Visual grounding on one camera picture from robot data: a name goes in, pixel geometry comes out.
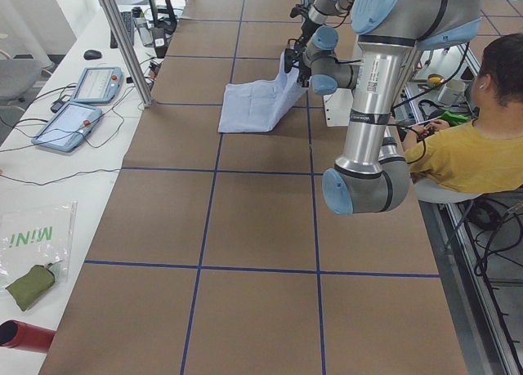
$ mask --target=yellow shirt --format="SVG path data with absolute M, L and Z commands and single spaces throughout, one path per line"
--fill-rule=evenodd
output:
M 491 140 L 468 122 L 436 132 L 425 143 L 425 155 L 409 165 L 414 181 L 428 177 L 460 193 L 495 193 L 523 185 L 523 137 Z M 405 158 L 410 162 L 422 154 L 418 142 L 405 151 Z

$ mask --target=keyboard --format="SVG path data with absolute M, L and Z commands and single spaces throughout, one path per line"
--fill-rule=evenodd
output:
M 125 29 L 127 30 L 127 35 L 131 39 L 131 44 L 134 46 L 134 21 L 132 19 L 132 13 L 130 11 L 121 11 L 120 15 L 122 16 L 123 24 L 125 25 Z M 114 36 L 112 30 L 109 47 L 118 48 L 118 43 L 116 42 L 116 37 Z

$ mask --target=green object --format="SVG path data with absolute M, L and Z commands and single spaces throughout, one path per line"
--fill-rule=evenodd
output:
M 453 114 L 450 111 L 445 111 L 438 119 L 445 120 L 451 127 L 468 122 L 466 116 Z
M 15 298 L 22 311 L 30 308 L 55 283 L 55 275 L 47 266 L 35 265 L 28 274 L 23 275 L 6 290 Z

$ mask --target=white table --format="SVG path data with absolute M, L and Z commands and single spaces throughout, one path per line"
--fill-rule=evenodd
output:
M 76 83 L 85 67 L 119 66 L 122 68 L 124 77 L 127 77 L 129 72 L 120 51 L 110 49 L 109 42 L 109 25 L 103 11 L 100 10 L 47 81 L 41 94 L 70 83 Z M 147 60 L 149 56 L 154 56 L 154 49 L 142 46 L 138 32 L 135 33 L 134 48 L 140 62 Z M 83 53 L 87 49 L 101 51 L 102 58 L 84 60 Z M 149 61 L 146 61 L 142 65 L 142 69 L 146 69 L 148 64 Z M 109 105 L 102 106 L 102 110 L 104 112 L 108 110 L 129 86 L 131 84 L 126 84 L 123 80 L 118 95 Z M 50 111 L 50 106 L 58 96 L 58 94 L 53 94 L 37 100 L 29 107 L 24 118 L 51 118 L 53 113 Z M 0 168 L 5 176 L 36 182 L 53 181 L 76 172 L 120 168 L 142 109 L 143 104 L 140 97 L 136 89 L 132 89 L 116 108 L 125 119 L 122 127 L 113 139 L 99 149 L 93 149 L 85 142 L 71 154 L 59 154 L 41 147 L 30 147 L 0 153 Z M 121 121 L 122 119 L 114 112 L 109 112 L 93 129 L 88 140 L 93 145 L 101 144 L 114 133 Z M 21 123 L 25 126 L 20 128 L 30 135 L 36 134 L 41 128 L 41 124 L 27 125 L 27 123 L 30 122 Z M 18 131 L 13 131 L 0 150 L 26 145 L 30 145 L 30 139 Z M 20 310 L 12 297 L 0 298 L 0 323 L 9 319 L 18 319 L 44 328 L 57 328 L 117 177 L 117 172 L 100 172 L 75 176 L 45 186 L 26 185 L 0 177 L 0 199 L 2 200 L 0 214 L 48 205 L 68 204 L 72 201 L 78 202 L 67 281 L 53 287 L 37 305 L 26 312 Z M 5 375 L 38 374 L 44 359 L 43 354 L 0 348 L 2 374 Z

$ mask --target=red cylinder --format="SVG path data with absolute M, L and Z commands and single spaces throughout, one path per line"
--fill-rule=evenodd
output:
M 55 336 L 53 330 L 33 324 L 8 320 L 0 325 L 0 346 L 47 353 Z

